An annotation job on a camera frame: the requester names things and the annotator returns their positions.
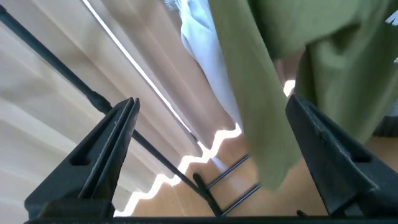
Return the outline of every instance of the wooden floor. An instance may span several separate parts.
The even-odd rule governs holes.
[[[374,138],[368,147],[393,169],[398,170],[398,139]],[[211,182],[231,164],[247,153],[242,136],[227,139],[219,152],[207,164],[191,164],[187,176],[197,172],[206,183]],[[256,165],[248,159],[222,181],[211,192],[221,208],[258,182]],[[317,189],[302,159],[288,174],[277,192],[259,189],[236,207],[228,216],[296,215],[301,209],[309,215],[326,215],[326,210]],[[184,183],[174,187],[164,184],[158,194],[150,200],[141,200],[133,213],[136,217],[200,217],[214,216],[208,204]]]

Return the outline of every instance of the white cloth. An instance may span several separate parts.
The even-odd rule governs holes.
[[[238,105],[226,73],[223,53],[207,0],[176,0],[184,47],[200,64],[224,110],[242,128]]]

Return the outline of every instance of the olive green garment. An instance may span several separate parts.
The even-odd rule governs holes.
[[[277,189],[301,157],[274,59],[305,48],[296,93],[361,143],[398,98],[396,0],[209,4],[244,135],[268,189]]]

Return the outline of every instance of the hanging clothes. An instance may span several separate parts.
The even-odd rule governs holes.
[[[184,47],[201,66],[224,110],[242,127],[208,1],[176,0],[175,4],[180,10]]]
[[[276,189],[300,158],[273,60],[305,49],[296,94],[366,142],[398,99],[398,1],[209,1],[245,138]]]

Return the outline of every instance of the curtain fold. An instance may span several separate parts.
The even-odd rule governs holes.
[[[211,147],[219,129],[233,129],[199,66],[180,42],[173,18],[161,1],[147,10],[156,23],[143,23],[146,1],[96,1],[101,16],[150,76],[192,133]],[[183,156],[201,156],[197,140],[140,76],[91,12],[79,0],[0,0],[13,17],[112,105],[140,98],[136,129],[178,166]],[[131,21],[117,11],[127,7]],[[0,216],[27,220],[24,199],[103,118],[90,102],[28,45],[0,22]],[[166,167],[132,140],[114,204],[124,210],[134,191],[148,192]]]

